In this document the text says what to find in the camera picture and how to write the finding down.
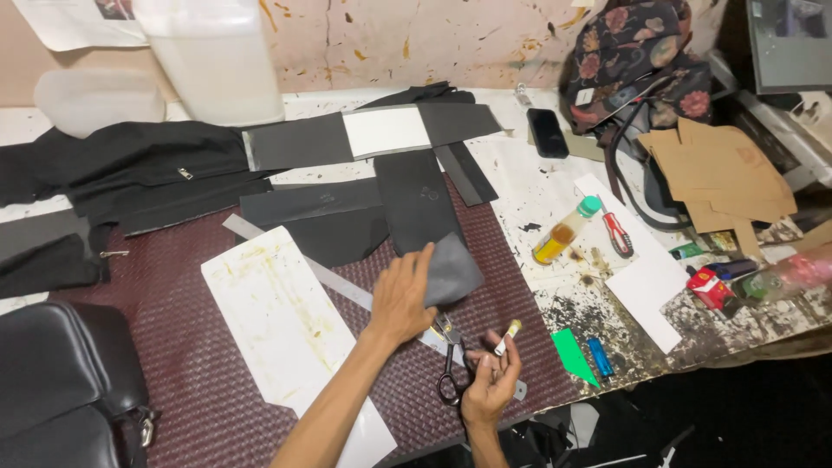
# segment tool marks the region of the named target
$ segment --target floral bag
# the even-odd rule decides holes
[[[711,119],[711,68],[683,52],[691,36],[685,0],[635,2],[593,18],[578,35],[566,90],[572,129],[582,135],[639,97],[650,97],[650,126],[678,117]]]

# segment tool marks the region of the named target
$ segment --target red screwdriver handle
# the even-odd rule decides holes
[[[604,215],[604,226],[607,227],[607,233],[610,235],[610,241],[616,253],[622,258],[630,258],[633,254],[632,241],[630,241],[630,235],[618,222],[615,213]]]

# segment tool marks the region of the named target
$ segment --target hand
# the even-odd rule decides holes
[[[393,259],[381,272],[373,290],[373,318],[367,325],[376,339],[386,340],[395,348],[433,323],[436,307],[424,308],[432,255],[431,242],[421,252]]]
[[[486,335],[495,346],[500,336],[489,330]],[[514,340],[506,335],[506,352],[497,357],[488,351],[467,351],[465,356],[476,364],[477,376],[463,395],[463,421],[471,430],[496,430],[503,408],[514,396],[522,364]]]

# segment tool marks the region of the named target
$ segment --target white plastic jug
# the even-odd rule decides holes
[[[133,0],[133,13],[188,113],[243,127],[285,119],[257,0]]]
[[[153,77],[139,70],[54,70],[35,86],[35,105],[61,132],[86,138],[119,122],[161,122],[165,100]]]

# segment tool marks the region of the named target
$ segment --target green bottle cap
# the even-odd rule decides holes
[[[581,204],[577,206],[577,212],[583,217],[592,217],[601,209],[601,200],[594,195],[584,197]]]

